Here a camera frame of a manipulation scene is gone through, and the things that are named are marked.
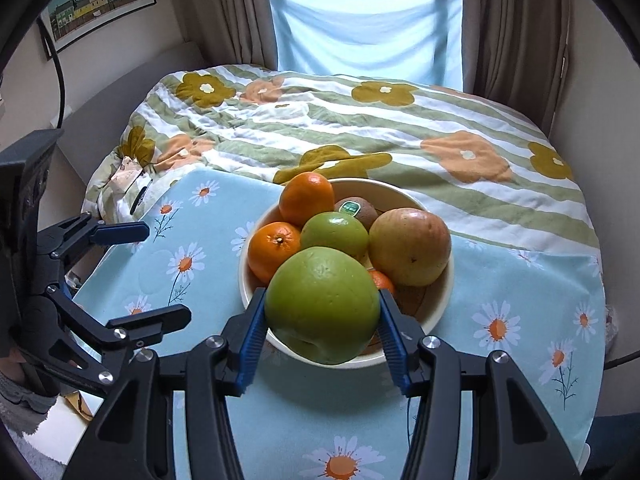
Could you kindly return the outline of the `floral striped duvet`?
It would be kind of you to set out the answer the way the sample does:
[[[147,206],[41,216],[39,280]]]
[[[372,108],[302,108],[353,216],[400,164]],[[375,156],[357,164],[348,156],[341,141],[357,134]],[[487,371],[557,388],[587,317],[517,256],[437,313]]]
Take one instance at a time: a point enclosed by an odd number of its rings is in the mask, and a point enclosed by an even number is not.
[[[526,116],[439,86],[221,65],[163,76],[94,167],[82,208],[139,218],[188,172],[283,184],[305,171],[406,190],[459,235],[594,255],[568,163]]]

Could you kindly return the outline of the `grey headboard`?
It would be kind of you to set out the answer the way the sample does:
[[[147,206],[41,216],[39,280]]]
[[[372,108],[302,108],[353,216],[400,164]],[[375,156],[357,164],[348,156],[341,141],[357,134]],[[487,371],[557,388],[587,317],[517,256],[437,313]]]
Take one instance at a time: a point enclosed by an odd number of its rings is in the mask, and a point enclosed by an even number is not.
[[[71,112],[64,119],[58,147],[81,182],[87,185],[94,170],[119,144],[131,113],[154,84],[178,70],[204,66],[203,55],[194,42],[178,44],[122,75]]]

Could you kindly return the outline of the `blue window cloth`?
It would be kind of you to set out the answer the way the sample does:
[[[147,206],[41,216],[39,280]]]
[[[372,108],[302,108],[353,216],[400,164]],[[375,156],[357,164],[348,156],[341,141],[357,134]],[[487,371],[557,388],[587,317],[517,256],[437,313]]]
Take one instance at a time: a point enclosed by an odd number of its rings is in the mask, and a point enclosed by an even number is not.
[[[269,0],[280,70],[463,88],[462,0]]]

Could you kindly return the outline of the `yellow red apple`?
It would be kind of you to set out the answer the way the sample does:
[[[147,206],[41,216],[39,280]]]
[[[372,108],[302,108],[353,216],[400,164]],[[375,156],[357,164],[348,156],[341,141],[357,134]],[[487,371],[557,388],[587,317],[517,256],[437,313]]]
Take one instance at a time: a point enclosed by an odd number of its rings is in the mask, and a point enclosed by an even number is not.
[[[444,272],[451,236],[442,218],[416,208],[385,211],[369,231],[372,266],[395,285],[424,287]]]

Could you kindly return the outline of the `green apple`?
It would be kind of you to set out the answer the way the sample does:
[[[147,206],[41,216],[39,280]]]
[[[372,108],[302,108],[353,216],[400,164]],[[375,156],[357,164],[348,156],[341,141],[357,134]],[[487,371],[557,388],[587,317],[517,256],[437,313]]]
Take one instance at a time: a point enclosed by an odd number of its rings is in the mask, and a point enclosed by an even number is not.
[[[369,233],[363,224],[349,214],[322,212],[310,218],[300,232],[300,248],[329,247],[355,259],[364,257],[369,246]]]

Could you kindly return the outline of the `large orange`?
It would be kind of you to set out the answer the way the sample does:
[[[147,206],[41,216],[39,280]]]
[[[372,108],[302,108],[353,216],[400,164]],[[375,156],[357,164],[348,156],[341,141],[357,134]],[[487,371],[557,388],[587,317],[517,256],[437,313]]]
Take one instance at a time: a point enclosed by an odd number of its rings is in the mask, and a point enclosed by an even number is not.
[[[302,172],[285,185],[279,200],[282,219],[300,228],[316,214],[334,211],[331,182],[321,174]]]

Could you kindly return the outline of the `brown curtain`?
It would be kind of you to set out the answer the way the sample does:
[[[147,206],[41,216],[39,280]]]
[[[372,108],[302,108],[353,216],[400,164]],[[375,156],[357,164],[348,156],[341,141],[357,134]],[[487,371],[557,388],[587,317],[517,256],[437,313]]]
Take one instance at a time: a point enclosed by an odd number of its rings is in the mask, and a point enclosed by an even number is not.
[[[463,0],[463,91],[551,130],[570,30],[570,0]]]
[[[171,0],[171,4],[183,38],[198,46],[209,66],[278,67],[269,0]]]

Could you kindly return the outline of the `small tangerine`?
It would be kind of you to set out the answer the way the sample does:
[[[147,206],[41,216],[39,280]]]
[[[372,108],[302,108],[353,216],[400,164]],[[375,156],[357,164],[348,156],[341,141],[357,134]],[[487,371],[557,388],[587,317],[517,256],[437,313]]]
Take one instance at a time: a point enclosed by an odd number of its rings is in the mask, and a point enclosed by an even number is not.
[[[386,289],[392,296],[396,294],[396,289],[393,281],[384,273],[375,269],[369,269],[368,272],[378,290]]]

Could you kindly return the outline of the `orange in bowl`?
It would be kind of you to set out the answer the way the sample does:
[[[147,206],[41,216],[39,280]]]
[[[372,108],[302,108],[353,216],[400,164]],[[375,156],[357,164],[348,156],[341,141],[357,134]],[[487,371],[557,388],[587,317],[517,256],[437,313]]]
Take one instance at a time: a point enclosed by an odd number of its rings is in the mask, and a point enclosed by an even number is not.
[[[291,223],[270,222],[254,232],[247,248],[247,264],[256,278],[268,284],[288,258],[300,249],[300,231]]]

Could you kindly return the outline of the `right brown curtain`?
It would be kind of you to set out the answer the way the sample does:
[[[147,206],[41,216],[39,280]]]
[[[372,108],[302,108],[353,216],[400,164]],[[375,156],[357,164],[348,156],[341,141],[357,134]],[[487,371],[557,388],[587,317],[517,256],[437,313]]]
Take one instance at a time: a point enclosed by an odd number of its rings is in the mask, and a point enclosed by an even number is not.
[[[570,0],[463,0],[463,91],[551,130],[570,30]]]

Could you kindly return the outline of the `left brown curtain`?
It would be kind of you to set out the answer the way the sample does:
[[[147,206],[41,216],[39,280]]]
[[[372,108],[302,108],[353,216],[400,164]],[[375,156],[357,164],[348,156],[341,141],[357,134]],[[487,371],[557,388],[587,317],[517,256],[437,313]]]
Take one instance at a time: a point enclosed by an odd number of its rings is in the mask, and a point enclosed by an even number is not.
[[[183,38],[198,46],[209,66],[278,67],[269,0],[171,0],[171,4]]]

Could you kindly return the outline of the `cream yellow fruit bowl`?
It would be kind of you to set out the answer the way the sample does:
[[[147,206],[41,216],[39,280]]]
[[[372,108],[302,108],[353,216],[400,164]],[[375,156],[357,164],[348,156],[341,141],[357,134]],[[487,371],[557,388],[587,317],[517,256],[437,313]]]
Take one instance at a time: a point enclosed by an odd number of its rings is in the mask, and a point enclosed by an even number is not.
[[[454,255],[441,218],[408,219],[407,210],[422,206],[401,188],[356,178],[335,179],[332,185],[336,197],[359,196],[378,212],[368,250],[356,259],[336,248],[310,246],[288,258],[267,288],[274,315],[267,340],[297,361],[354,370],[385,360],[373,330],[381,310],[364,274],[375,270],[387,276],[401,312],[430,332],[454,287]]]

